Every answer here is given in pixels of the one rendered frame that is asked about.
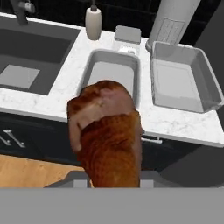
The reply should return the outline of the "cream soap dispenser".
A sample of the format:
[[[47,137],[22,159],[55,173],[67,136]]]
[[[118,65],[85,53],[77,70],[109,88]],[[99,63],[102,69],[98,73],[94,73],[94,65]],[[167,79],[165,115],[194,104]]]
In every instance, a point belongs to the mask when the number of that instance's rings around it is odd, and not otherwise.
[[[91,5],[86,10],[86,34],[90,40],[96,41],[102,33],[102,11],[96,6],[96,0],[91,0]]]

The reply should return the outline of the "white paper towel roll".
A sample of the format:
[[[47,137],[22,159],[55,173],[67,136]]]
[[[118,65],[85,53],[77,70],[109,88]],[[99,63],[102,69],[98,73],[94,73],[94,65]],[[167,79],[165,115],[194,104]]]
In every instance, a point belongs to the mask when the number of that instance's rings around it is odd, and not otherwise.
[[[145,44],[150,53],[154,41],[178,45],[201,0],[161,0],[150,36]]]

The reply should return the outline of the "grey kitchen sink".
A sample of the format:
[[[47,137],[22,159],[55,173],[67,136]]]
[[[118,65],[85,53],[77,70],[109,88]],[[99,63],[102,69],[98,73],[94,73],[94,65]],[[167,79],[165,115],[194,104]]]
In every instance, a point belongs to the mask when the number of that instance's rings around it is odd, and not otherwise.
[[[80,32],[0,16],[0,88],[48,95]]]

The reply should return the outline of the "brown chicken drumstick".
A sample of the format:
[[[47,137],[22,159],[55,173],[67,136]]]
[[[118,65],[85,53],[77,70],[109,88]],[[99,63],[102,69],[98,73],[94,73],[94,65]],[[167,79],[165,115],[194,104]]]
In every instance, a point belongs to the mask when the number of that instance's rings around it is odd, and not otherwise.
[[[95,187],[139,187],[141,116],[126,88],[112,80],[84,87],[67,103],[71,148]]]

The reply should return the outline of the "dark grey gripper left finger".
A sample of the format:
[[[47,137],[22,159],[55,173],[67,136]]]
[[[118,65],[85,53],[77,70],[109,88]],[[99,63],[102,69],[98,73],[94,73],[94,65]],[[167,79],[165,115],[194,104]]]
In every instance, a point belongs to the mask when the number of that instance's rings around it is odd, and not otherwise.
[[[48,187],[89,188],[89,178],[84,171],[70,171],[64,179],[54,182]]]

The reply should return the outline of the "grey sponge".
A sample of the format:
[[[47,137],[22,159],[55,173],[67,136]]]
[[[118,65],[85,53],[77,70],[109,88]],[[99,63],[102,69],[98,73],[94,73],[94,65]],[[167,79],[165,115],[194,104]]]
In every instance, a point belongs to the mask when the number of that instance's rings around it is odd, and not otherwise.
[[[118,25],[115,28],[115,40],[139,45],[141,43],[141,30],[138,28]]]

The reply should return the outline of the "dark cupboard door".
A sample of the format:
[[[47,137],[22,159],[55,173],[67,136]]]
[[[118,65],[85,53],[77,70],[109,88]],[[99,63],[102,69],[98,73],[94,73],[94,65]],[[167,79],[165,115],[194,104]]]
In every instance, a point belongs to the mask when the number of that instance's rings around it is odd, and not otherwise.
[[[197,143],[187,143],[160,138],[163,143],[148,143],[142,141],[142,169],[161,172],[166,167],[179,161],[200,147]]]
[[[4,130],[12,130],[25,148],[20,148]],[[71,150],[67,122],[0,112],[0,135],[11,143],[7,146],[0,140],[0,155],[80,166]]]

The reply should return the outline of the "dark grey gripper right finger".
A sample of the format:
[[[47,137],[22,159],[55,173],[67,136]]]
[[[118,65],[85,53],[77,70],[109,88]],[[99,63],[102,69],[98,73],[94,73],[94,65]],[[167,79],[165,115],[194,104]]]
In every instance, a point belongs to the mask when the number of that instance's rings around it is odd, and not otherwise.
[[[157,171],[141,171],[140,174],[141,188],[161,188],[161,187],[179,187],[171,181],[163,179]]]

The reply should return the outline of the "grey sink tap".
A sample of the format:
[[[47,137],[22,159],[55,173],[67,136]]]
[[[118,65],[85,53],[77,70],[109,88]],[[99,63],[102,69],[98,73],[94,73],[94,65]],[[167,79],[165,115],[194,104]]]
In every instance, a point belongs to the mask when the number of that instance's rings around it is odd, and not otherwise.
[[[17,17],[17,21],[20,25],[28,25],[28,20],[25,13],[34,13],[35,6],[31,0],[10,0],[13,11]]]

